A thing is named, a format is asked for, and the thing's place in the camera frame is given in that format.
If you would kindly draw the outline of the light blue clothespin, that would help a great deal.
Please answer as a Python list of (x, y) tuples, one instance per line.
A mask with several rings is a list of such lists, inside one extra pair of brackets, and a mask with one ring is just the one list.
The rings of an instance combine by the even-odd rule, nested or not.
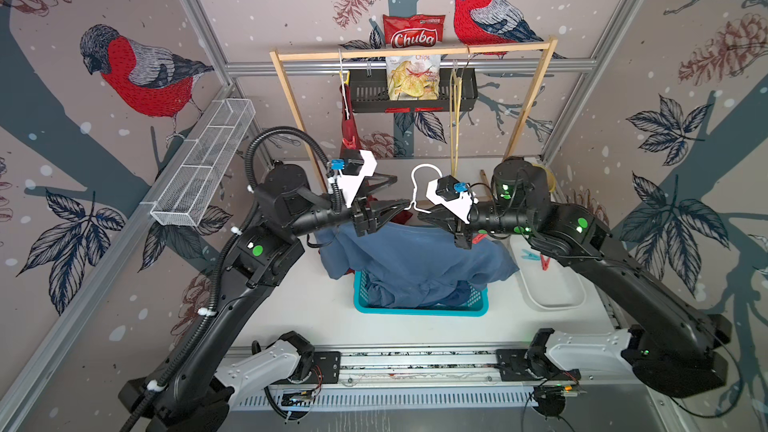
[(534, 252), (534, 251), (531, 251), (531, 250), (527, 250), (527, 249), (524, 249), (521, 252), (521, 256), (522, 256), (523, 260), (530, 260), (530, 261), (539, 261), (540, 260), (540, 255), (537, 252)]

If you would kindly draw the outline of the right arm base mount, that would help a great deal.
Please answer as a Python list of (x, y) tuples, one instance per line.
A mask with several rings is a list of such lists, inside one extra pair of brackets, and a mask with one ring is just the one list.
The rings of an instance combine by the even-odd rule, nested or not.
[(497, 349), (495, 368), (502, 382), (524, 381), (570, 381), (578, 383), (581, 373), (578, 369), (566, 370), (557, 366), (543, 352), (527, 349)]

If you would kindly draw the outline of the slate blue t-shirt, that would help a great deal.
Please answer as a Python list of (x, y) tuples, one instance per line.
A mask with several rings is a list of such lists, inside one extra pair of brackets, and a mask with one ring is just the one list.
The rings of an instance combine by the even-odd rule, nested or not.
[(501, 243), (483, 239), (465, 250), (452, 235), (431, 227), (389, 223), (359, 237), (344, 224), (314, 238), (329, 277), (361, 273), (364, 302), (374, 309), (477, 307), (474, 300), (489, 284), (519, 271)]

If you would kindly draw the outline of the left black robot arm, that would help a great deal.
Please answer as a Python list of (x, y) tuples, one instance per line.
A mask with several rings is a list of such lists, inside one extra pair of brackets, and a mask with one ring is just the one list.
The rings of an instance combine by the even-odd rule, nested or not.
[[(305, 171), (294, 164), (277, 164), (257, 179), (255, 152), (277, 135), (298, 138), (310, 147), (325, 170), (328, 192), (313, 193)], [(216, 431), (239, 395), (268, 391), (279, 381), (323, 381), (314, 346), (296, 332), (281, 335), (264, 350), (254, 349), (228, 374), (217, 370), (250, 317), (305, 252), (302, 237), (346, 223), (360, 236), (373, 234), (408, 207), (405, 199), (371, 200), (372, 193), (397, 180), (375, 169), (370, 152), (349, 151), (331, 160), (295, 127), (269, 128), (250, 142), (245, 174), (253, 205), (216, 259), (208, 301), (197, 309), (179, 346), (154, 372), (127, 382), (120, 391), (129, 413), (123, 430), (146, 418), (150, 431)]]

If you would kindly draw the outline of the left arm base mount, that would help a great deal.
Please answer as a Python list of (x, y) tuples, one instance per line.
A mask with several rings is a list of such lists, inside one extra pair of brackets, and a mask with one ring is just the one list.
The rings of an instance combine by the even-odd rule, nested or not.
[(340, 351), (314, 352), (312, 357), (302, 355), (294, 373), (278, 384), (325, 385), (337, 384), (341, 371)]

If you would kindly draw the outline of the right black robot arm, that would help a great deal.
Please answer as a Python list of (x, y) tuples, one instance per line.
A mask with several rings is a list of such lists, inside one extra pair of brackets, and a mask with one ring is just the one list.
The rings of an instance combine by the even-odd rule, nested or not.
[(551, 201), (542, 168), (507, 159), (494, 169), (491, 188), (490, 200), (479, 201), (451, 175), (434, 179), (425, 192), (432, 206), (419, 217), (464, 249), (479, 232), (522, 235), (531, 248), (589, 280), (635, 319), (620, 355), (651, 389), (687, 398), (725, 386), (728, 362), (717, 350), (730, 341), (727, 319), (676, 296), (584, 207)]

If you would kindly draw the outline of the yellow plastic hanger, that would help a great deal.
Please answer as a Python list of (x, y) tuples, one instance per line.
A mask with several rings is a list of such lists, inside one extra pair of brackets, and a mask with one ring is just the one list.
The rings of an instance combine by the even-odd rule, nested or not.
[(452, 63), (449, 80), (449, 158), (450, 171), (454, 177), (458, 176), (459, 148), (460, 148), (460, 117), (463, 99), (463, 75), (465, 68), (460, 67), (457, 60)]

